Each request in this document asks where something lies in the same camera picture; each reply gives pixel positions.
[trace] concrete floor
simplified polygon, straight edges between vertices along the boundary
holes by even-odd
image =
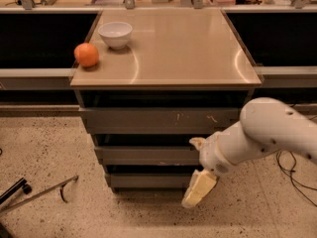
[[[0,112],[0,193],[21,177],[33,188],[2,206],[79,175],[65,187],[69,203],[57,189],[0,217],[13,237],[317,237],[316,207],[292,187],[274,156],[241,164],[199,206],[184,209],[179,190],[114,194],[80,118],[51,115]],[[297,161],[295,176],[316,187],[317,167]],[[316,192],[310,196],[317,200]]]

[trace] countertop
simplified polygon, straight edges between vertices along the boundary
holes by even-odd
[[[111,21],[130,23],[132,40],[108,48],[97,30]],[[250,61],[218,8],[104,10],[90,43],[99,63],[79,66],[73,88],[261,85]]]

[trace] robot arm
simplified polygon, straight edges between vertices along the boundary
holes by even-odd
[[[317,124],[271,98],[247,103],[240,121],[210,137],[192,138],[203,172],[196,171],[184,196],[184,207],[195,206],[221,177],[238,163],[259,159],[278,149],[293,151],[317,164]]]

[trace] black cable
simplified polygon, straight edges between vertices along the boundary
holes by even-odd
[[[280,151],[276,154],[276,160],[277,160],[277,164],[279,166],[279,168],[282,170],[282,172],[288,176],[290,178],[290,181],[292,183],[292,185],[297,189],[297,191],[299,191],[311,204],[313,204],[314,206],[317,207],[317,203],[315,203],[312,199],[310,199],[298,186],[302,186],[302,187],[305,187],[307,189],[311,189],[311,190],[315,190],[317,191],[317,188],[315,187],[311,187],[311,186],[307,186],[301,182],[299,182],[298,180],[296,180],[294,177],[293,177],[293,174],[296,172],[295,170],[295,167],[297,165],[297,160],[295,158],[295,156],[293,155],[292,152],[287,152],[290,154],[290,156],[292,157],[294,163],[293,163],[293,166],[291,167],[290,170],[286,169],[281,163],[280,163],[280,157],[281,157],[281,154],[282,154],[283,151]]]

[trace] white bowl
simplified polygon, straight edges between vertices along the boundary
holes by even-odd
[[[128,23],[111,22],[101,25],[98,34],[110,48],[120,50],[130,41],[132,30],[132,26]]]

